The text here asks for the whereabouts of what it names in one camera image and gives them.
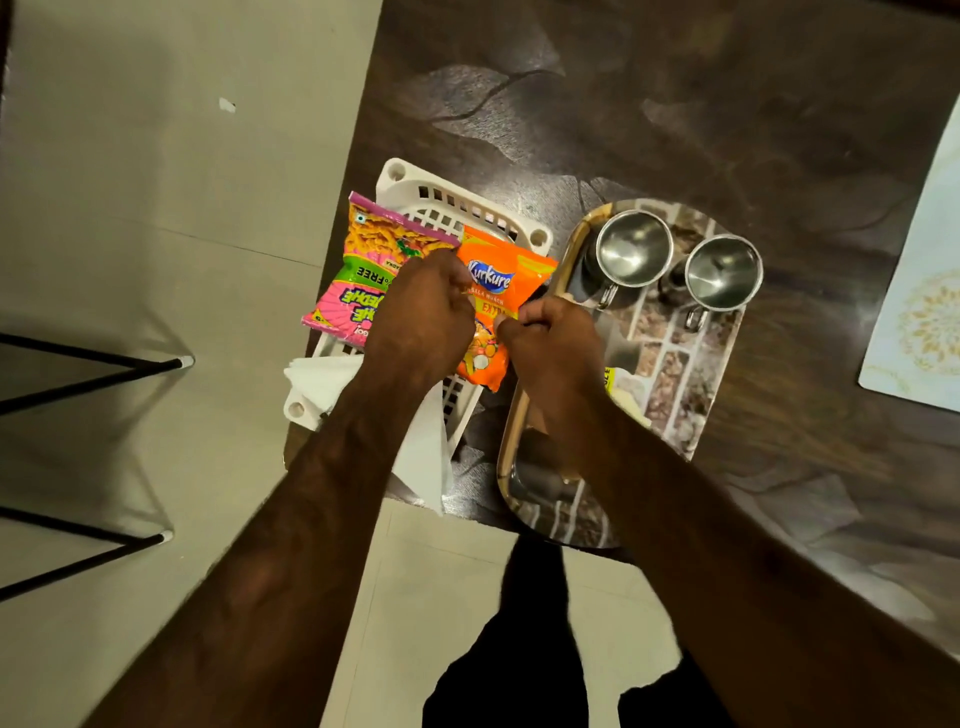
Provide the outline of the pink snack packet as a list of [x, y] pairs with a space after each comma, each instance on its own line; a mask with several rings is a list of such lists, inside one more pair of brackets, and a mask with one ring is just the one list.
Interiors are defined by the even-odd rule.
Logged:
[[355, 349], [366, 346], [374, 317], [404, 263], [460, 240], [411, 220], [352, 191], [348, 197], [342, 266], [301, 322]]

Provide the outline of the white plastic basket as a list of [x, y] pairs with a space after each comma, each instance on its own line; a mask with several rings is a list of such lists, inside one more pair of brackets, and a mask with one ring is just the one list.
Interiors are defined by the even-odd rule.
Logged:
[[[384, 164], [372, 201], [459, 240], [464, 228], [471, 226], [544, 257], [554, 243], [549, 226], [400, 158]], [[362, 348], [349, 346], [330, 334], [314, 332], [319, 334], [315, 356], [352, 356], [362, 352]]]

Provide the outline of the person's right forearm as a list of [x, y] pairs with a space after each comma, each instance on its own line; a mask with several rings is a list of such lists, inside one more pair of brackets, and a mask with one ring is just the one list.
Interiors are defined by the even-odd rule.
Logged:
[[960, 663], [766, 532], [599, 383], [526, 384], [742, 728], [960, 728]]

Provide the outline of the orange snack packet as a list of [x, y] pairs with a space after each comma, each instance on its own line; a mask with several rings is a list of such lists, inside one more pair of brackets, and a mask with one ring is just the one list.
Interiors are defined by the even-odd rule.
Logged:
[[516, 318], [558, 263], [470, 225], [463, 229], [457, 256], [472, 278], [468, 295], [475, 309], [474, 335], [457, 374], [497, 392], [509, 369], [509, 354], [498, 342], [496, 322]]

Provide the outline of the black trousers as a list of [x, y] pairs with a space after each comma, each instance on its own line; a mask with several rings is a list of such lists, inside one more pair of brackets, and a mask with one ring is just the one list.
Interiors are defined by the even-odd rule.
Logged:
[[[563, 550], [518, 536], [497, 612], [438, 678], [421, 728], [589, 728], [582, 658], [570, 624]], [[617, 702], [618, 728], [738, 728], [688, 650]]]

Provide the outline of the white paper napkin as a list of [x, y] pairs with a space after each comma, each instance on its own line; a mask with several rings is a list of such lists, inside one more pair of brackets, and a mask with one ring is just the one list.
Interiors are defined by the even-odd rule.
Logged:
[[[283, 370], [291, 385], [283, 405], [285, 418], [317, 431], [361, 367], [363, 354], [295, 358]], [[442, 406], [442, 384], [426, 394], [396, 456], [390, 484], [402, 483], [438, 514], [445, 477], [450, 472], [448, 438]]]

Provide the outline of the stone pattern serving tray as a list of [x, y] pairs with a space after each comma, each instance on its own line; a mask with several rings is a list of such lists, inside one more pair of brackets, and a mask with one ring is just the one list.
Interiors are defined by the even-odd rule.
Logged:
[[[606, 367], [642, 378], [650, 431], [691, 460], [746, 310], [710, 313], [699, 332], [685, 331], [681, 311], [661, 301], [657, 284], [639, 291], [622, 289], [609, 308], [596, 309], [599, 284], [583, 266], [587, 246], [604, 223], [630, 210], [654, 213], [667, 223], [675, 243], [672, 263], [704, 239], [729, 233], [706, 213], [678, 201], [606, 202], [585, 213], [573, 228], [548, 291], [591, 313], [605, 341]], [[558, 470], [552, 449], [540, 412], [517, 385], [496, 464], [505, 504], [527, 528], [555, 543], [593, 551], [618, 549], [618, 534], [590, 486], [569, 468]]]

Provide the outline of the person's left forearm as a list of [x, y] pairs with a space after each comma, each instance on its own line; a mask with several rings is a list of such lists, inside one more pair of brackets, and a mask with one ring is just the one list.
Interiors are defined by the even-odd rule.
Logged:
[[326, 422], [81, 728], [319, 728], [392, 467], [442, 373], [365, 358]]

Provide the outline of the person's left hand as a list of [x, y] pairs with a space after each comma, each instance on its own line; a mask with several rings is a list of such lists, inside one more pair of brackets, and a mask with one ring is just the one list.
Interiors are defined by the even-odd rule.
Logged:
[[357, 380], [421, 400], [453, 374], [474, 338], [474, 300], [451, 304], [427, 282], [426, 257], [399, 270], [376, 311]]

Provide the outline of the pale placemat with gold motif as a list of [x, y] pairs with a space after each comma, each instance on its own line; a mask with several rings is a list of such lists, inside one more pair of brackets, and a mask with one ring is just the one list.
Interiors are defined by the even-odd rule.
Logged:
[[921, 189], [858, 384], [960, 413], [960, 96]]

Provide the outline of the person's right hand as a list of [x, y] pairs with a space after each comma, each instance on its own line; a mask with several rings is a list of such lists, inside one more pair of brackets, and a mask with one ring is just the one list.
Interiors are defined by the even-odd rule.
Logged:
[[572, 301], [564, 329], [555, 348], [506, 349], [521, 389], [551, 433], [574, 427], [606, 395], [602, 342], [591, 314]]

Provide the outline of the small yellow white sachet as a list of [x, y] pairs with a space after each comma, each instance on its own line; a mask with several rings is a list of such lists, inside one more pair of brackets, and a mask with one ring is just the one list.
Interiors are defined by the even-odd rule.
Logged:
[[604, 370], [606, 394], [626, 412], [630, 418], [650, 430], [651, 419], [645, 415], [647, 390], [643, 379], [627, 370], [606, 367]]

